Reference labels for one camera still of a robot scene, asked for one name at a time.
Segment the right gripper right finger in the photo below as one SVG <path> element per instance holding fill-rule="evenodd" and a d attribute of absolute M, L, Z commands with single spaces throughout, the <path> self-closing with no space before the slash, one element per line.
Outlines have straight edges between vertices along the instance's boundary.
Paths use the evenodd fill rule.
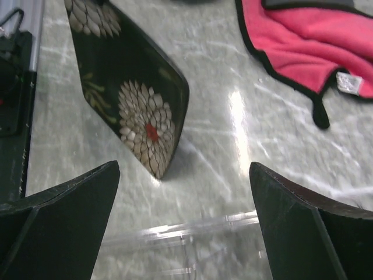
<path fill-rule="evenodd" d="M 273 279 L 372 279 L 372 212 L 250 165 Z"/>

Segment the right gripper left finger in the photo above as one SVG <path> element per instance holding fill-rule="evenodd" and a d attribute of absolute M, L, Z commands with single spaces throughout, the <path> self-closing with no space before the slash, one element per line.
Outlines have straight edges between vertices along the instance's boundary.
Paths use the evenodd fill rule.
<path fill-rule="evenodd" d="M 119 184 L 116 160 L 1 203 L 1 279 L 90 279 Z"/>

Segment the black floral square plate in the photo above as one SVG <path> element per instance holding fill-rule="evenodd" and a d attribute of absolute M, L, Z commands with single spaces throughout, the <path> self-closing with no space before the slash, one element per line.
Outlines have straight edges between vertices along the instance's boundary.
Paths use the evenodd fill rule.
<path fill-rule="evenodd" d="M 172 59 L 110 1 L 65 1 L 84 98 L 162 179 L 180 140 L 189 85 Z"/>

